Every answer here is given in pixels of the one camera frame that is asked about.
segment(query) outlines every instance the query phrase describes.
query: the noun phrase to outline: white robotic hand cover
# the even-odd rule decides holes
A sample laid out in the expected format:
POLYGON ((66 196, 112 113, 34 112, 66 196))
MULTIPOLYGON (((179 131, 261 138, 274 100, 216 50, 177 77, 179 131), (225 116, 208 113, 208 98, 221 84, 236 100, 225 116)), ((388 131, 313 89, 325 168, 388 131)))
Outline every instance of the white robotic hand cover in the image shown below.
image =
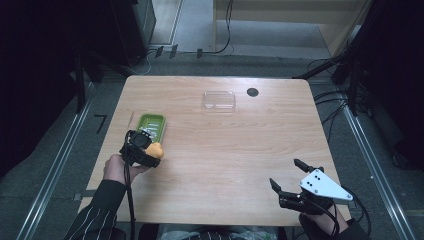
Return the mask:
POLYGON ((320 197, 353 200, 353 197, 346 190, 319 169, 315 169, 302 179, 300 187, 320 197))

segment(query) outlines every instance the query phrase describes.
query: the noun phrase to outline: green tray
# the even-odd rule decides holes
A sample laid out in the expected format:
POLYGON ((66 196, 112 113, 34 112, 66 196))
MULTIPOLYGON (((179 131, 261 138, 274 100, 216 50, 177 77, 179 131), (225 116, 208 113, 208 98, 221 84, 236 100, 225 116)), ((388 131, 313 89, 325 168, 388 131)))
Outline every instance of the green tray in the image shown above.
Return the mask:
POLYGON ((162 115, 157 114, 144 114, 140 117, 138 121, 136 130, 141 132, 143 129, 149 130, 154 138, 153 142, 161 142, 163 133, 165 131, 166 119, 162 115))

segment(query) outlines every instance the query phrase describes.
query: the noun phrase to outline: gray carpet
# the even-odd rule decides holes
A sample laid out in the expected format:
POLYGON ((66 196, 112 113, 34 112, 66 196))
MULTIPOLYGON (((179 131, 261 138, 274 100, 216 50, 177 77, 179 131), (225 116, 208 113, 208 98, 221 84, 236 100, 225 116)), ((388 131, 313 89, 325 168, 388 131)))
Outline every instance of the gray carpet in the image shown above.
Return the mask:
MULTIPOLYGON (((177 54, 175 58, 169 59, 169 54, 164 53, 159 58, 151 55, 149 61, 151 63, 149 75, 285 78, 304 73, 312 60, 212 55, 196 59, 196 55, 193 54, 177 54)), ((133 67, 134 71, 140 73, 146 72, 148 69, 147 62, 133 67)), ((325 79, 329 73, 324 72, 320 75, 317 79, 325 79)), ((33 239, 61 239, 77 214, 79 202, 74 201, 73 196, 76 193, 82 193, 86 188, 125 83, 125 79, 116 73, 108 71, 106 76, 103 83, 97 86, 82 129, 33 239), (94 114, 107 115, 105 125, 98 134, 96 132, 101 119, 94 117, 94 114)), ((328 81, 327 84, 313 84, 311 81, 311 88, 314 95, 334 90, 328 81)), ((326 118, 337 106, 337 102, 318 105, 321 119, 326 118)), ((18 235, 31 203, 43 184, 64 136, 72 124, 75 109, 76 100, 63 110, 59 119, 45 134, 33 154, 1 180, 0 239, 14 239, 18 235)), ((381 164, 384 166, 404 209, 409 211, 409 220, 414 226, 417 238, 424 239, 424 232, 420 226, 423 222, 422 210, 421 215, 417 214, 417 211, 412 211, 424 209, 421 201, 424 196, 420 187, 424 183, 422 172, 405 171, 394 167, 384 141, 379 137, 373 122, 365 115, 360 115, 360 119, 376 153, 381 157, 381 164)), ((328 123, 324 125, 324 129, 328 133, 328 123)), ((370 213, 372 238, 398 239, 398 234, 384 202, 375 187, 356 139, 343 114, 340 114, 334 121, 329 146, 342 184, 360 197, 370 213)), ((359 209, 352 208, 351 213, 354 217, 358 217, 359 209)), ((366 228, 365 221, 362 222, 362 225, 366 228)), ((127 223, 119 223, 119 227, 128 232, 127 223)), ((291 229, 287 229, 288 235, 291 235, 291 229)))

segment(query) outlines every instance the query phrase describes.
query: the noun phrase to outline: table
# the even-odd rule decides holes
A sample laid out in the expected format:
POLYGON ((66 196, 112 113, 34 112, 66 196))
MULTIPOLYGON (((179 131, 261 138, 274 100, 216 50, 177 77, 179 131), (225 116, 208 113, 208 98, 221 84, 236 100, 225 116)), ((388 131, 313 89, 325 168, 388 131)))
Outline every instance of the table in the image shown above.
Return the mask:
MULTIPOLYGON (((213 46, 216 21, 225 20, 229 0, 214 0, 213 46)), ((318 24, 331 56, 338 55, 358 24, 362 24, 371 0, 236 0, 232 20, 318 24)))
MULTIPOLYGON (((299 225, 281 209, 269 178, 300 192, 299 158, 338 176, 308 83, 297 79, 131 76, 127 79, 94 167, 96 189, 104 162, 122 147, 142 114, 166 117, 161 164, 133 182, 136 219, 145 223, 299 225), (251 97, 246 90, 256 88, 251 97), (232 91, 234 112, 202 108, 205 91, 232 91)), ((84 198, 81 207, 88 205, 84 198)), ((347 207, 342 213, 349 217, 347 207)), ((118 221, 129 221, 126 198, 118 221)))

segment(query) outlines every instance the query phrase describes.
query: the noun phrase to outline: black stand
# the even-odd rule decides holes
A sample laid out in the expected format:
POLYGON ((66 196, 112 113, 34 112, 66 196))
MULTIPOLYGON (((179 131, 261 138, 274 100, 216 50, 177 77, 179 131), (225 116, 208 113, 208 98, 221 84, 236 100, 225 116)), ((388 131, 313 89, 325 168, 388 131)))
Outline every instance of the black stand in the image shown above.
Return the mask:
POLYGON ((115 63, 109 61, 108 59, 100 56, 99 54, 93 51, 86 51, 80 48, 75 49, 74 59, 75 59, 76 84, 77 84, 77 98, 78 98, 76 113, 79 113, 81 111, 81 109, 84 107, 84 104, 86 102, 85 86, 84 86, 84 82, 85 82, 84 70, 86 71, 87 75, 90 77, 92 82, 101 82, 103 79, 103 73, 100 70, 99 66, 97 65, 97 63, 99 62, 110 67, 111 69, 121 74, 125 78, 128 78, 129 76, 132 75, 126 69, 120 67, 119 65, 116 65, 115 63))
POLYGON ((353 41, 348 44, 343 52, 333 58, 330 58, 320 66, 310 70, 309 72, 300 76, 292 77, 293 79, 309 79, 318 73, 327 70, 328 68, 337 65, 337 69, 331 76, 331 80, 334 84, 342 84, 346 78, 350 76, 349 93, 348 93, 348 106, 354 116, 356 116, 356 94, 361 76, 360 65, 360 54, 364 50, 367 41, 372 38, 372 33, 376 32, 375 28, 378 26, 378 22, 384 17, 384 9, 387 8, 388 1, 376 0, 372 2, 367 17, 361 29, 359 29, 353 41))

